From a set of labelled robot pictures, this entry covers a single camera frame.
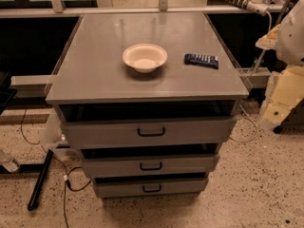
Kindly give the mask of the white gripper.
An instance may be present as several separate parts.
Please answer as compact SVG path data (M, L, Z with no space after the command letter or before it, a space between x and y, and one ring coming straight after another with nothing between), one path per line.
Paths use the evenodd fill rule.
M275 128L283 123L304 99L304 66L287 65L269 77L265 100L259 111L258 126Z

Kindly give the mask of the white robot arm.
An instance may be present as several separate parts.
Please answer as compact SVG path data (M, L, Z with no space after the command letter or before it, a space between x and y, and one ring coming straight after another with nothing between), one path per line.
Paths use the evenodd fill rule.
M277 75L258 122L262 129L280 126L304 99L304 0L298 0L281 23L256 41L256 47L273 49L287 64Z

